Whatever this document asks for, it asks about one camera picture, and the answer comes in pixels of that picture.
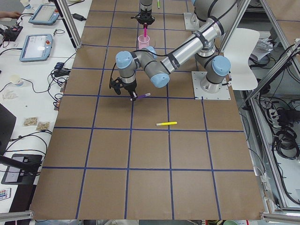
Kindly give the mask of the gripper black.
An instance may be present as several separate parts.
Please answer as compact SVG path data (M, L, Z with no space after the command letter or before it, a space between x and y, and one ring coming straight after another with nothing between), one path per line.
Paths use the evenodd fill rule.
M131 96L131 101L136 101L137 99L137 93L135 91L137 87L136 81L131 82L131 83L124 83L121 78L117 78L113 80L112 78L110 79L109 82L109 88L113 88L116 94L120 95L121 94L121 88L124 88L127 90Z
M155 17L152 16L152 9L141 8L140 13L132 16L131 19L136 19L140 24L153 24Z

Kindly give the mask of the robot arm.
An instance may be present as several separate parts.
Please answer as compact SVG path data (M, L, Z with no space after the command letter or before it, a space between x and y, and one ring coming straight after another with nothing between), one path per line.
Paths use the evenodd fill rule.
M194 13L200 21L200 28L180 46L157 61L152 46L133 52L121 51L116 54L115 67L120 76L110 79L109 87L119 95L121 88L129 92L131 100L138 99L135 71L142 68L157 88L166 86L170 73L177 70L191 57L208 70L203 83L208 84L205 91L212 93L220 87L224 77L230 71L230 61L216 52L215 39L223 36L233 25L237 17L236 0L194 0Z
M136 19L141 25L152 25L155 21L152 16L152 0L140 0L140 12L131 19Z

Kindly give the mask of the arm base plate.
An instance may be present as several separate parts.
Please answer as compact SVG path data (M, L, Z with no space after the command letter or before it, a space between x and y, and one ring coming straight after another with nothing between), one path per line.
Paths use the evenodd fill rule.
M195 13L184 13L185 30L195 31L200 28L199 20Z
M207 72L192 71L195 100L231 100L226 78L219 84L207 80Z

